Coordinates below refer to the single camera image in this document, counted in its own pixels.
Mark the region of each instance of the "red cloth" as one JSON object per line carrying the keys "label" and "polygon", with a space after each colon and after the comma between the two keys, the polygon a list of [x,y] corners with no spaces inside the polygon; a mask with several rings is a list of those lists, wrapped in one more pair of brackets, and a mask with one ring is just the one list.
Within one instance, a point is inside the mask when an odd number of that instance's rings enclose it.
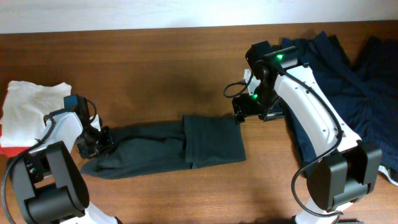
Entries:
{"label": "red cloth", "polygon": [[28,149],[29,147],[1,147],[0,146],[0,154],[4,154],[8,157],[14,157],[21,153],[23,150]]}

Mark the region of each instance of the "dark blue fabric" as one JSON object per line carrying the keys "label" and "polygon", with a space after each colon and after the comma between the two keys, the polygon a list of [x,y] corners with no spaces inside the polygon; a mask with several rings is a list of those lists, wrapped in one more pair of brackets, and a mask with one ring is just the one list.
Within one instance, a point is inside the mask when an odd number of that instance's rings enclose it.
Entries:
{"label": "dark blue fabric", "polygon": [[[364,143],[376,142],[382,164],[398,170],[398,42],[370,38],[353,69],[340,45],[324,32],[314,40],[282,39],[282,48],[296,46],[300,59],[309,62],[318,85],[341,118]],[[298,119],[286,111],[295,147],[305,164],[315,151]]]}

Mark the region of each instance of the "wood grain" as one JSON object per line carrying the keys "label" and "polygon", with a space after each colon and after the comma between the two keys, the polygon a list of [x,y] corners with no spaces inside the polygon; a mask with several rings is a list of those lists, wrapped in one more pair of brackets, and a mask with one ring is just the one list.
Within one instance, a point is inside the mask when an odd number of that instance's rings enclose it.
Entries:
{"label": "wood grain", "polygon": [[[287,24],[195,29],[114,30],[0,35],[0,92],[8,81],[39,85],[66,82],[96,103],[104,124],[180,120],[183,114],[232,112],[222,95],[248,68],[251,44],[281,37],[336,34],[353,60],[372,35],[398,38],[398,22]],[[271,223],[300,211],[290,191],[298,164],[284,121],[241,125],[247,161],[135,177],[101,180],[84,176],[90,199],[123,223]],[[76,164],[84,161],[74,152]],[[6,158],[0,157],[4,173]],[[305,181],[297,184],[308,198]],[[8,202],[23,223],[10,185]],[[373,194],[350,207],[344,218],[398,223],[398,188],[379,176]],[[6,219],[0,211],[0,223]]]}

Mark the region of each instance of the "white cloth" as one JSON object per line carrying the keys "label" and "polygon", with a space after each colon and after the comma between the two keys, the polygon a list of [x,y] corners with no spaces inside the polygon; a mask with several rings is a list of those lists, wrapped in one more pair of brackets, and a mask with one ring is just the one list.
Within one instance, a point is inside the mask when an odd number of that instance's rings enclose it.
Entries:
{"label": "white cloth", "polygon": [[30,82],[11,81],[2,107],[1,147],[33,146],[41,137],[45,125],[43,117],[63,108],[63,97],[72,87],[61,83],[54,87]]}
{"label": "white cloth", "polygon": [[392,184],[394,184],[395,186],[398,187],[398,182],[396,182],[396,181],[391,177],[391,174],[390,174],[389,170],[388,170],[386,167],[384,167],[384,166],[379,166],[379,172],[381,172],[382,174],[384,174],[384,175],[387,177],[387,179],[388,179],[388,181],[389,181],[390,183],[392,183]]}

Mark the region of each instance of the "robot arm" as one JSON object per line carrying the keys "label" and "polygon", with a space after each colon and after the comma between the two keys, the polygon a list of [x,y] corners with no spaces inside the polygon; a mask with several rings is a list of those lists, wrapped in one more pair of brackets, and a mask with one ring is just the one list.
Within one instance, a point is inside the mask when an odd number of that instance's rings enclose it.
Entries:
{"label": "robot arm", "polygon": [[[90,202],[87,186],[70,152],[77,142],[82,157],[92,158],[112,150],[109,128],[101,128],[96,114],[90,119],[84,97],[64,98],[65,108],[50,113],[44,136],[55,126],[38,148],[16,162],[11,181],[19,208],[28,224],[118,224]],[[34,184],[52,175],[54,183],[36,188]]]}
{"label": "robot arm", "polygon": [[[261,42],[251,47],[246,60],[252,68],[251,78],[256,82],[254,85],[246,78],[249,93],[233,98],[236,122],[241,123],[252,115],[258,115],[263,121],[282,118],[283,112],[275,106],[282,100],[287,103],[318,157],[313,162],[313,173],[307,178],[311,198],[307,206],[300,205],[312,214],[303,210],[295,221],[334,223],[339,217],[336,211],[343,211],[373,191],[381,150],[372,144],[362,144],[358,134],[345,124],[317,85],[311,68],[299,60],[295,47],[274,52],[268,42]],[[336,149],[329,154],[336,144]],[[295,178],[296,175],[292,181],[293,192]]]}

